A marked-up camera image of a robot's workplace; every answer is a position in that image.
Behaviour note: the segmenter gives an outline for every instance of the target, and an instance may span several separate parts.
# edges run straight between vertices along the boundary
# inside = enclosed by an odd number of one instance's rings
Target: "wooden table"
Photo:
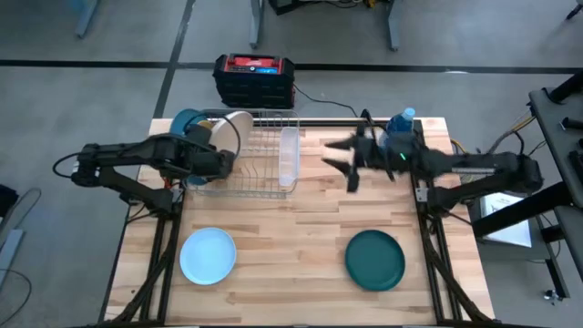
[[[427,146],[451,153],[445,120],[421,120]],[[150,134],[168,131],[169,124],[170,119],[155,119]],[[352,132],[353,128],[301,129],[300,178],[286,200],[187,194],[166,324],[435,323],[409,177],[391,182],[385,173],[362,170],[358,193],[347,194],[344,177],[321,162],[325,142]],[[151,168],[142,168],[138,180],[152,188],[162,186]],[[442,186],[457,183],[457,176],[436,182]],[[453,212],[469,219],[465,207],[455,207]],[[454,276],[480,310],[494,317],[471,227],[458,220],[444,220],[444,225]],[[155,226],[154,219],[145,219],[126,228],[106,319],[120,313],[144,282]],[[190,234],[208,226],[222,228],[233,237],[237,263],[224,281],[199,286],[180,271],[179,250]],[[362,290],[344,269],[348,240],[369,229],[391,234],[404,250],[404,277],[389,292]],[[443,281],[440,290],[449,314]],[[157,307],[156,291],[152,306]]]

